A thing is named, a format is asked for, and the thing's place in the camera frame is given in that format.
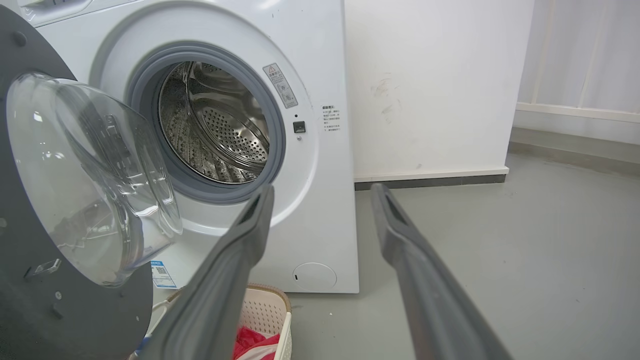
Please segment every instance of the red cloth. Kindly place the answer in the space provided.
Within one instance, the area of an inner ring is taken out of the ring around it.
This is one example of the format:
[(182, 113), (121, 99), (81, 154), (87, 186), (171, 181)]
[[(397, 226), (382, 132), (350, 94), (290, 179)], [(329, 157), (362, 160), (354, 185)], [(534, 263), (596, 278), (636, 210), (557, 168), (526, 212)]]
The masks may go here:
[[(259, 332), (255, 332), (248, 327), (243, 326), (238, 329), (236, 334), (236, 345), (234, 346), (233, 359), (236, 360), (238, 357), (241, 357), (251, 348), (277, 344), (278, 341), (280, 341), (280, 334), (267, 339)], [(272, 353), (263, 357), (262, 360), (273, 360), (274, 357), (275, 353)]]

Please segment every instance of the barcode sticker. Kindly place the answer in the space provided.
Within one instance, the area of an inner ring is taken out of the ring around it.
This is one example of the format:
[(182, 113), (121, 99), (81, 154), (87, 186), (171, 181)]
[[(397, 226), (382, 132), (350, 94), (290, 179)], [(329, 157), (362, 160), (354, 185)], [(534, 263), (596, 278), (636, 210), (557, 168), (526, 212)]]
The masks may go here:
[(151, 261), (151, 274), (156, 288), (177, 289), (162, 261)]

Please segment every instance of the white railing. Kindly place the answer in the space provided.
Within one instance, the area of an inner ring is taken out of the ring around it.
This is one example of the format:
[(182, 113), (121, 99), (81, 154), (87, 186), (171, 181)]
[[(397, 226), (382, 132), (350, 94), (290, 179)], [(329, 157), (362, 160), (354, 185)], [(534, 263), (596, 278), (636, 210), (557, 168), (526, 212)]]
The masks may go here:
[(545, 65), (547, 62), (547, 53), (549, 49), (549, 43), (552, 36), (553, 21), (556, 11), (556, 0), (551, 0), (549, 11), (547, 15), (547, 23), (545, 30), (545, 37), (543, 41), (543, 47), (540, 51), (540, 59), (538, 61), (538, 71), (536, 73), (536, 81), (534, 83), (533, 95), (531, 96), (531, 102), (518, 102), (516, 110), (532, 111), (537, 113), (548, 113), (555, 115), (568, 115), (574, 117), (588, 117), (594, 119), (606, 119), (622, 122), (635, 122), (640, 124), (640, 108), (637, 112), (616, 111), (606, 109), (594, 109), (584, 107), (584, 99), (587, 94), (591, 82), (591, 75), (593, 74), (593, 67), (596, 56), (600, 50), (600, 44), (602, 43), (602, 33), (604, 32), (604, 26), (608, 16), (608, 1), (603, 2), (603, 7), (600, 15), (600, 21), (598, 21), (598, 30), (596, 33), (593, 47), (591, 50), (591, 58), (589, 60), (589, 66), (584, 75), (584, 82), (582, 84), (582, 91), (580, 92), (580, 101), (577, 106), (565, 106), (554, 104), (540, 104), (538, 103), (538, 93), (540, 92), (540, 84), (542, 77), (545, 73)]

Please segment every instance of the white wall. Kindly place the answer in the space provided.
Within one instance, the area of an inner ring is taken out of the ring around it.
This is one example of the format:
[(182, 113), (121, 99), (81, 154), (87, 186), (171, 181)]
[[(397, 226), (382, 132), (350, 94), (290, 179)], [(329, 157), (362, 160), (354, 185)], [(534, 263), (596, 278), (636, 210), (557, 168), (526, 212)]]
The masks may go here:
[(356, 181), (505, 174), (533, 0), (345, 0)]
[(640, 144), (639, 19), (638, 0), (536, 0), (518, 96), (535, 111), (514, 126)]

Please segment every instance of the gray rubber gasket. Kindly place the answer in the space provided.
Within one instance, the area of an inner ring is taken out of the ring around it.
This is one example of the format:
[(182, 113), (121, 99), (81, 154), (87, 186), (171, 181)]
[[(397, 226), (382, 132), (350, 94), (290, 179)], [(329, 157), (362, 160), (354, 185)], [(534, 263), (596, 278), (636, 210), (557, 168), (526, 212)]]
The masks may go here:
[[(269, 157), (256, 180), (245, 184), (222, 184), (197, 174), (185, 165), (164, 139), (157, 102), (171, 65), (200, 61), (218, 67), (238, 79), (249, 89), (262, 108), (269, 129)], [(197, 42), (179, 42), (163, 46), (137, 66), (129, 82), (125, 102), (140, 112), (159, 137), (173, 187), (196, 200), (215, 204), (234, 204), (249, 199), (265, 183), (272, 183), (280, 171), (285, 154), (285, 126), (276, 99), (259, 75), (237, 56), (219, 47)]]

